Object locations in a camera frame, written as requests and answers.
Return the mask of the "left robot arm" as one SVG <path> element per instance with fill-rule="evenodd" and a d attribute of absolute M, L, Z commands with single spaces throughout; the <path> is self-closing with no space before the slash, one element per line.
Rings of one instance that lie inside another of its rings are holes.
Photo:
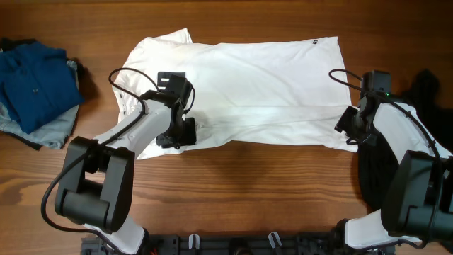
<path fill-rule="evenodd" d="M 56 190 L 55 212 L 113 254 L 143 254 L 148 233 L 130 216 L 135 160 L 153 140 L 164 148 L 195 144 L 195 121 L 186 117 L 194 100 L 194 89 L 148 91 L 111 130 L 72 140 L 48 187 Z"/>

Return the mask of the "white printed t-shirt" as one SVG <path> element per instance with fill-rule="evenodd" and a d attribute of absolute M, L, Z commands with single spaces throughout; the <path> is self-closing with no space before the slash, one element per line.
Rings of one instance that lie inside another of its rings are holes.
<path fill-rule="evenodd" d="M 190 117 L 197 149 L 236 140 L 272 145 L 323 145 L 355 152 L 335 130 L 351 105 L 336 37 L 291 42 L 194 43 L 187 29 L 143 39 L 129 54 L 113 92 L 125 118 L 159 72 L 182 72 L 194 86 Z"/>

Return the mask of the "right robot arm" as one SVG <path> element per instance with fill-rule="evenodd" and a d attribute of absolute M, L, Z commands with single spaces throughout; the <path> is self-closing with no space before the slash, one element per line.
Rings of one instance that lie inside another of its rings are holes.
<path fill-rule="evenodd" d="M 372 147 L 378 157 L 382 140 L 395 164 L 379 209 L 346 220 L 343 243 L 369 251 L 452 240 L 452 153 L 434 139 L 413 106 L 363 100 L 363 106 L 346 108 L 335 129 L 345 132 L 349 145 Z"/>

